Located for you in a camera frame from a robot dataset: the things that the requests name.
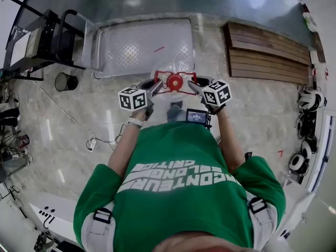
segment strap buckle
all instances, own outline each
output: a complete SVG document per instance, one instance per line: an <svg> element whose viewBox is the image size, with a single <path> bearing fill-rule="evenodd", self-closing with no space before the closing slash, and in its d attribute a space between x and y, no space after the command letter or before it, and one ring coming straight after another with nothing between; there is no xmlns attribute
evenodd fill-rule
<svg viewBox="0 0 336 252"><path fill-rule="evenodd" d="M106 224L111 223L111 218L112 218L112 211L108 210L107 208L99 208L97 211L95 211L93 215L93 220L95 221L100 221Z"/></svg>
<svg viewBox="0 0 336 252"><path fill-rule="evenodd" d="M248 207L251 209L252 214L257 214L260 211L267 209L267 205L261 197L254 197L251 201L248 203Z"/></svg>

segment trash can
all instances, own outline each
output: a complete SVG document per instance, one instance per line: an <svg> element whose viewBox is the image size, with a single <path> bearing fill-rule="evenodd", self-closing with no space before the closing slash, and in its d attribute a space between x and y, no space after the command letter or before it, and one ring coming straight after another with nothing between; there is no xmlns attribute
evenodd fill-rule
<svg viewBox="0 0 336 252"><path fill-rule="evenodd" d="M75 76L59 73L55 79L55 88L58 91L74 90L77 88L78 79Z"/></svg>

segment green t-shirt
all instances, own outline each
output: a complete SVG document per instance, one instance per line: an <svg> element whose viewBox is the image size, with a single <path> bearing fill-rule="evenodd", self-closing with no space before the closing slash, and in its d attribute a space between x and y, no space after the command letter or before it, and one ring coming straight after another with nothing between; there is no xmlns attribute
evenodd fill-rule
<svg viewBox="0 0 336 252"><path fill-rule="evenodd" d="M246 191L274 205L280 223L285 196L263 158L250 158L231 175L206 128L166 123L140 132L124 180L97 165L73 226L81 244L85 217L114 201L116 252L151 251L174 234L194 230L252 248Z"/></svg>

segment shoe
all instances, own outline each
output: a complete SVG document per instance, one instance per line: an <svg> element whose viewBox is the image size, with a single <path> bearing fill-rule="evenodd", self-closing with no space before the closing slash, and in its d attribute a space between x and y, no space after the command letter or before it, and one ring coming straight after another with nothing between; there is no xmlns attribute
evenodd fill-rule
<svg viewBox="0 0 336 252"><path fill-rule="evenodd" d="M182 108L182 105L183 105L183 101L170 103L170 107L178 106L179 108Z"/></svg>

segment camera screen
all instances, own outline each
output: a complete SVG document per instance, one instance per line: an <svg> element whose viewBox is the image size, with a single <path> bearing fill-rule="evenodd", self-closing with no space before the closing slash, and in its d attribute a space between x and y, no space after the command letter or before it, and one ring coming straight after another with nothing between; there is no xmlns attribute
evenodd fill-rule
<svg viewBox="0 0 336 252"><path fill-rule="evenodd" d="M188 112L187 121L198 122L198 123L206 123L206 113L198 113L198 112Z"/></svg>

